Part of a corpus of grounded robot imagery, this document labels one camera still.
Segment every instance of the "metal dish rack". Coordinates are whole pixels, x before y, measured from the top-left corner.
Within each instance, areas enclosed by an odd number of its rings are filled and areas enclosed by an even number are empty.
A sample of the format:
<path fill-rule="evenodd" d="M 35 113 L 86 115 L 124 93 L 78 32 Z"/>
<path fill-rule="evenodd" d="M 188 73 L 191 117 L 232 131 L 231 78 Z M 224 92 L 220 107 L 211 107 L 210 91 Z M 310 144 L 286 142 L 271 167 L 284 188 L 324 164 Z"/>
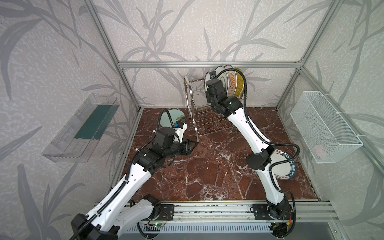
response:
<path fill-rule="evenodd" d="M 188 80 L 184 76 L 184 87 L 188 113 L 195 128 L 197 141 L 201 136 L 235 127 L 222 114 L 217 114 L 207 102 L 203 78 Z"/>

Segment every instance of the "green mat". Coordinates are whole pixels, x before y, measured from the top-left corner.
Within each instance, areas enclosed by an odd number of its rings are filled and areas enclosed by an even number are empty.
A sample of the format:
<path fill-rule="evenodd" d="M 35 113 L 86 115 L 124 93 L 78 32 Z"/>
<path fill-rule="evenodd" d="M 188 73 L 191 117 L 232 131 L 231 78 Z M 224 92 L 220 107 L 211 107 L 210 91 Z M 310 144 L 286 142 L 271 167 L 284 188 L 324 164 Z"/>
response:
<path fill-rule="evenodd" d="M 100 140 L 118 108 L 119 105 L 98 105 L 75 138 Z"/>

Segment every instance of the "patterned wall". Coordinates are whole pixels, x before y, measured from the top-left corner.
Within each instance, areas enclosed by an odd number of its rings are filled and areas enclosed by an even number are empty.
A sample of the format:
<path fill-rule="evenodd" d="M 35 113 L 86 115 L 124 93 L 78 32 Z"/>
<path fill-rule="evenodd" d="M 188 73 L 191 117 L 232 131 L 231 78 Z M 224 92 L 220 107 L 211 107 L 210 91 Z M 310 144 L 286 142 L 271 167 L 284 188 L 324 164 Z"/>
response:
<path fill-rule="evenodd" d="M 384 1 L 344 1 L 306 67 L 383 152 Z M 301 162 L 322 200 L 330 200 L 352 240 L 384 235 L 384 178 L 361 149 L 333 164 L 317 164 L 289 113 L 303 91 L 299 77 L 279 110 L 301 147 Z"/>
<path fill-rule="evenodd" d="M 120 61 L 297 61 L 331 0 L 94 2 Z M 180 75 L 208 70 L 139 68 L 126 76 L 141 105 L 185 106 Z M 248 69 L 260 89 L 248 104 L 271 105 L 292 72 Z"/>
<path fill-rule="evenodd" d="M 0 239 L 68 239 L 106 194 L 136 115 L 81 1 L 0 1 Z M 119 108 L 87 163 L 41 155 L 90 93 Z"/>

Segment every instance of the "white wire mesh basket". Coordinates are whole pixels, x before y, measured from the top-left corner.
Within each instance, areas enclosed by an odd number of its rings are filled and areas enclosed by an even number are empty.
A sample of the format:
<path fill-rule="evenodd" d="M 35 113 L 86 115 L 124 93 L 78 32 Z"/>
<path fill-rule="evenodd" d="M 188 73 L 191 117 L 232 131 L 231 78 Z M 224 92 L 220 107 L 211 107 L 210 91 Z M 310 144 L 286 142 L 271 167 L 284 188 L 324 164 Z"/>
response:
<path fill-rule="evenodd" d="M 340 112 L 319 91 L 303 92 L 291 117 L 317 163 L 338 162 L 362 146 Z"/>

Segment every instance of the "red marble surface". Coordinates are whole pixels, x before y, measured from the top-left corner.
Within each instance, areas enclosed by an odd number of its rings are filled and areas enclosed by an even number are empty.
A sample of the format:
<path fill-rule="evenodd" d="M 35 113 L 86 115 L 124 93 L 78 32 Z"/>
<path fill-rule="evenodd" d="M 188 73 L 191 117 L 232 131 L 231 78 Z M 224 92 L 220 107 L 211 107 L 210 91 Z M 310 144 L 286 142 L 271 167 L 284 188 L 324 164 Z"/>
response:
<path fill-rule="evenodd" d="M 179 108 L 188 116 L 186 108 Z M 271 141 L 289 142 L 275 108 L 247 108 L 261 132 Z M 146 108 L 139 122 L 128 159 L 153 134 L 161 109 Z M 192 120 L 186 121 L 184 138 L 196 140 Z M 279 148 L 293 155 L 293 148 Z M 184 200 L 264 200 L 265 192 L 256 172 L 247 167 L 245 158 L 251 148 L 236 128 L 200 137 L 189 156 L 179 156 L 167 168 L 160 168 L 133 196 L 138 202 L 147 194 L 161 201 Z M 283 190 L 291 189 L 295 199 L 316 199 L 304 170 L 296 160 L 297 172 L 291 180 L 278 180 Z"/>

